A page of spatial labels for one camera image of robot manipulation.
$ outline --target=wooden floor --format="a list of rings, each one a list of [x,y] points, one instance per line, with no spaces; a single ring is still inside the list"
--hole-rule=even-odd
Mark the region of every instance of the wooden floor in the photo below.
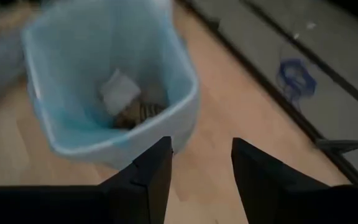
[[[166,223],[247,223],[232,173],[233,137],[329,185],[348,183],[191,14],[175,7],[175,23],[200,76],[201,110],[186,150],[173,160]],[[0,185],[98,184],[115,173],[49,151],[25,80],[0,99]]]

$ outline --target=light blue trash can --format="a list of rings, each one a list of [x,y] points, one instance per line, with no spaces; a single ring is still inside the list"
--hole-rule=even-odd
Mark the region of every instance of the light blue trash can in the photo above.
[[[22,37],[29,94],[58,155],[122,169],[164,136],[174,152],[185,147],[196,123],[198,78],[170,13],[153,1],[59,2]],[[142,91],[161,82],[168,108],[130,131],[109,128],[98,87],[115,68]]]

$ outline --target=plastic wastebasket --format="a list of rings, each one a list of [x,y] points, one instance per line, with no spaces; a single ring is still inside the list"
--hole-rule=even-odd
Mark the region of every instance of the plastic wastebasket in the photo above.
[[[184,148],[196,123],[198,79],[170,13],[155,2],[58,2],[22,38],[29,94],[58,155],[122,169],[164,136],[174,152]],[[98,85],[115,68],[142,90],[159,80],[168,108],[130,131],[109,128]]]

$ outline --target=striped object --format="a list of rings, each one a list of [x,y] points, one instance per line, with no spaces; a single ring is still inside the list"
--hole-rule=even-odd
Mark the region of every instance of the striped object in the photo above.
[[[143,123],[146,119],[157,116],[164,109],[164,107],[158,104],[134,100],[125,110],[116,116],[114,128],[132,129]]]

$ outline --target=trash can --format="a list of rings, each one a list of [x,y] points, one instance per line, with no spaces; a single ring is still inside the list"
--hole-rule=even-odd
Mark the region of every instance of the trash can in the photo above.
[[[50,6],[22,33],[29,95],[52,151],[123,169],[164,136],[179,152],[196,123],[198,78],[170,13],[154,1],[82,0]],[[160,82],[167,109],[112,129],[98,87],[120,69],[142,91]]]

